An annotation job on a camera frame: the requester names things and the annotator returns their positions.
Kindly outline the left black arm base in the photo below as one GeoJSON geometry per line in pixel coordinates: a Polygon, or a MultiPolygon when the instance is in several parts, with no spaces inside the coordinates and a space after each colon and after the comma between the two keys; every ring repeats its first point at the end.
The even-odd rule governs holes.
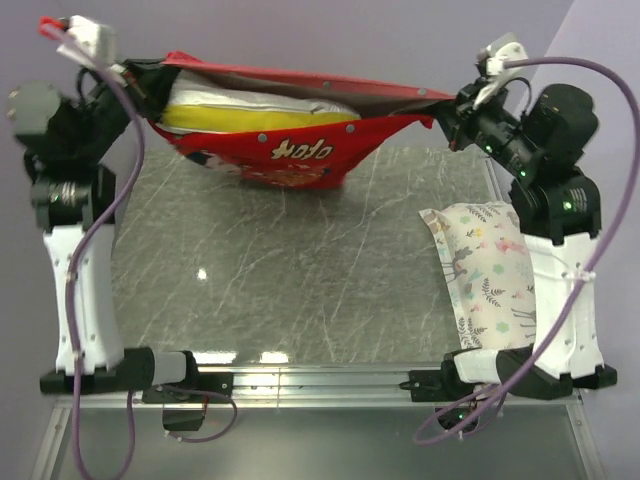
{"type": "Polygon", "coordinates": [[[142,393],[143,405],[162,408],[162,426],[174,437],[195,434],[204,426],[210,407],[229,405],[231,424],[237,418],[232,400],[234,374],[230,371],[199,373],[195,383],[159,385],[142,393]]]}

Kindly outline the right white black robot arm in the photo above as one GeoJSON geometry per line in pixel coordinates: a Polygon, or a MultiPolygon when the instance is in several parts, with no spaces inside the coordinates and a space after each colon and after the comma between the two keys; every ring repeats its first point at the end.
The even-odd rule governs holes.
{"type": "Polygon", "coordinates": [[[508,393],[555,400],[576,388],[618,382],[596,333],[594,277],[586,272],[601,232],[601,196],[578,167],[598,128],[592,97],[568,84],[545,87],[520,117],[500,90],[476,106],[478,84],[439,103],[434,116],[452,151],[478,146],[513,177],[509,199],[534,273],[535,340],[525,347],[465,348],[444,356],[440,385],[460,400],[481,384],[515,381],[508,393]]]}

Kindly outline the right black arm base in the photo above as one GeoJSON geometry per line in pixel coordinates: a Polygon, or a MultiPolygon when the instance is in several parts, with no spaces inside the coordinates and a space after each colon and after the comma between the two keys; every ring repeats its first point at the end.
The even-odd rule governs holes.
{"type": "MultiPolygon", "coordinates": [[[[438,371],[411,370],[408,372],[408,379],[401,382],[399,388],[407,391],[411,397],[411,401],[414,403],[451,403],[475,392],[477,388],[482,388],[482,386],[480,384],[463,383],[457,377],[455,370],[446,372],[445,368],[441,367],[438,371]]],[[[479,395],[470,400],[466,405],[458,406],[449,411],[438,419],[439,425],[444,430],[450,430],[472,414],[490,395],[491,392],[487,395],[479,395]]],[[[500,400],[492,406],[492,410],[485,421],[481,421],[480,419],[474,420],[458,433],[459,437],[463,439],[486,428],[501,414],[505,400],[506,396],[503,395],[500,400]]]]}

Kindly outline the red pillowcase grey print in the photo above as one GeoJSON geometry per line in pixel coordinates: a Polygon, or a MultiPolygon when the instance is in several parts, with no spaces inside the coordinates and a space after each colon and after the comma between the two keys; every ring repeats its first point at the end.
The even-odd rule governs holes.
{"type": "Polygon", "coordinates": [[[206,168],[285,188],[334,188],[386,139],[418,122],[431,128],[439,103],[452,95],[426,87],[291,70],[207,63],[183,52],[163,60],[233,90],[321,99],[360,118],[308,128],[248,133],[174,133],[153,129],[181,155],[206,168]]]}

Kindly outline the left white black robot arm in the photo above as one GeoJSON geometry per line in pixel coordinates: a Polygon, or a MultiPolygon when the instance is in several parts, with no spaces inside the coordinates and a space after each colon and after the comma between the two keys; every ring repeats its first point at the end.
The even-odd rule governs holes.
{"type": "Polygon", "coordinates": [[[159,60],[128,60],[113,80],[89,93],[63,94],[45,81],[8,97],[13,136],[24,149],[30,200],[52,266],[58,311],[54,369],[44,395],[95,395],[166,388],[179,402],[201,390],[188,351],[126,347],[115,319],[111,257],[116,212],[130,193],[103,157],[128,127],[157,121],[178,69],[159,60]]]}

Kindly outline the white pillow yellow edge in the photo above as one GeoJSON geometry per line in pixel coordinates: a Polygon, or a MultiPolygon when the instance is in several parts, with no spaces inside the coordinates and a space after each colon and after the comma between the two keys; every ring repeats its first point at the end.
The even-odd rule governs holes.
{"type": "Polygon", "coordinates": [[[355,110],[336,102],[223,88],[183,71],[172,85],[160,125],[174,133],[260,133],[359,118],[355,110]]]}

